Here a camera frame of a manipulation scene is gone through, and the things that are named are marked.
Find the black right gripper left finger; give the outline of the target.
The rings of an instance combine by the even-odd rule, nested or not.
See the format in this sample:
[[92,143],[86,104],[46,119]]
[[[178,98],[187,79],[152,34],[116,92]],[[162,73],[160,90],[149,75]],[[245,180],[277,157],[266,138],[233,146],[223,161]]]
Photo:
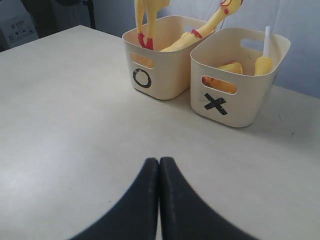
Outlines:
[[159,207],[159,162],[147,158],[120,200],[73,240],[154,240]]

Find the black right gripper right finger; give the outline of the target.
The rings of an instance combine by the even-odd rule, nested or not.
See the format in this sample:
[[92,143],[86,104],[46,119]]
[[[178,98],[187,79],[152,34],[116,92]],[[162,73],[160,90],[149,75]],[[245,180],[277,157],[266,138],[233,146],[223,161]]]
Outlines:
[[164,240],[255,239],[202,200],[172,157],[159,161],[159,210]]

